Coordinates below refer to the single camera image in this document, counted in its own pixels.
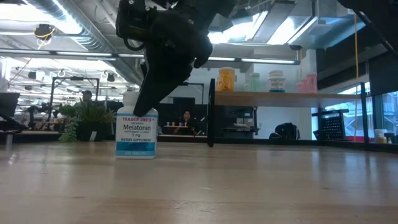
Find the woman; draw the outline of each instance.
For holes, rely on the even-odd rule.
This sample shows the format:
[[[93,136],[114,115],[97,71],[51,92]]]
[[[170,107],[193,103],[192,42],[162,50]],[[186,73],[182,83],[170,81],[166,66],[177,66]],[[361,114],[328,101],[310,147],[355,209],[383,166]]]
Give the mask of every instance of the woman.
[[[191,112],[186,111],[180,123],[186,123],[188,128],[176,128],[174,129],[174,134],[197,135],[196,124],[194,120],[191,119]]]

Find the computer monitor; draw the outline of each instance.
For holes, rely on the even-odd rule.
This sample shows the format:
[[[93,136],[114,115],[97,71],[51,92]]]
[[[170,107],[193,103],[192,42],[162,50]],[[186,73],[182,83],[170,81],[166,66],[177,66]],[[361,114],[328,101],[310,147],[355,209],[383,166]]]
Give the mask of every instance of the computer monitor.
[[[18,104],[19,93],[0,93],[0,114],[13,117]]]

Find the bottle label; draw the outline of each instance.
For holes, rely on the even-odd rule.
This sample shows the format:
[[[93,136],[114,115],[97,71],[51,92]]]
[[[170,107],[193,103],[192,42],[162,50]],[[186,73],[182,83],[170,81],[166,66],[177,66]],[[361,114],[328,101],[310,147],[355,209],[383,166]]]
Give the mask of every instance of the bottle label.
[[[158,115],[119,113],[116,119],[117,156],[155,156]]]

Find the ductwork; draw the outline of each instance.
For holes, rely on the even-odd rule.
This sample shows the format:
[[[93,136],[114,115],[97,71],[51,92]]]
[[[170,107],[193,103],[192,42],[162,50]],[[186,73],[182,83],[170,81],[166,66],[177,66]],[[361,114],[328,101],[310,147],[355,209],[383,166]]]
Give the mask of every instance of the ductwork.
[[[73,1],[57,0],[24,0],[27,4],[34,6],[43,13],[51,15],[57,22],[78,25],[82,28],[80,33],[83,37],[74,38],[90,52],[115,52],[114,47],[106,40],[102,33],[93,25],[85,14],[73,3]],[[107,62],[112,65],[118,73],[128,82],[140,85],[142,80],[134,68],[128,65],[123,59]]]

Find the person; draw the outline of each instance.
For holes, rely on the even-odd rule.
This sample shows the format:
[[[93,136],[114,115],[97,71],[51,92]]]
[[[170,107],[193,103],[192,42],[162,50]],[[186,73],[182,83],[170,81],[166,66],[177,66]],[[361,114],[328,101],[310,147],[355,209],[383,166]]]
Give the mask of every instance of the person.
[[[184,112],[183,119],[181,119],[180,123],[187,123],[188,128],[176,128],[174,129],[174,134],[197,135],[197,126],[194,119],[191,119],[191,112]]]
[[[83,102],[91,101],[91,98],[93,97],[93,94],[91,91],[86,90],[86,91],[83,91],[82,94],[83,94],[83,98],[82,98]]]

